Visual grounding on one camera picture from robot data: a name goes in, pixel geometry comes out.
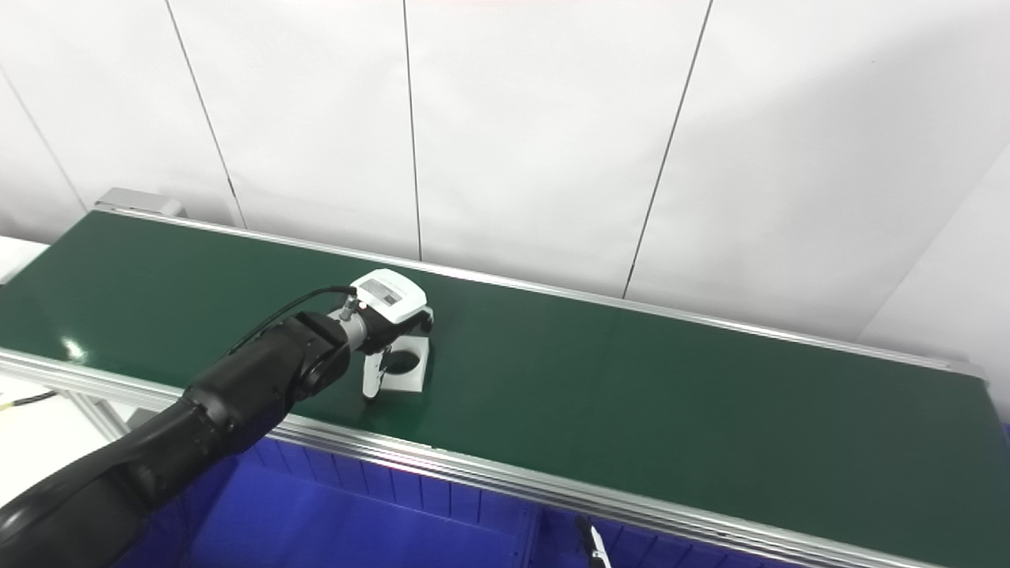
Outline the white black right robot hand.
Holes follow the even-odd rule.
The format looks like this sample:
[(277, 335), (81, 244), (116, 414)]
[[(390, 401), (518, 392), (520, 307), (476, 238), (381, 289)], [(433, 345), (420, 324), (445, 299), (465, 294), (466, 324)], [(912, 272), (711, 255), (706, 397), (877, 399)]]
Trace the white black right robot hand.
[(582, 542), (582, 547), (587, 556), (589, 567), (611, 567), (610, 558), (604, 547), (604, 541), (595, 525), (587, 515), (577, 515), (576, 526)]

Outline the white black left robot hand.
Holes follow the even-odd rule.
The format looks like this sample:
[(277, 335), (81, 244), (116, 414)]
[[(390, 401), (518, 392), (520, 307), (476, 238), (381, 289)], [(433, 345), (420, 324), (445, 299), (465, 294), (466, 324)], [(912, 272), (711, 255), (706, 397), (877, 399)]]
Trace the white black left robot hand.
[(338, 320), (354, 349), (365, 354), (363, 396), (382, 391), (421, 393), (432, 355), (434, 309), (404, 275), (376, 269), (358, 278)]

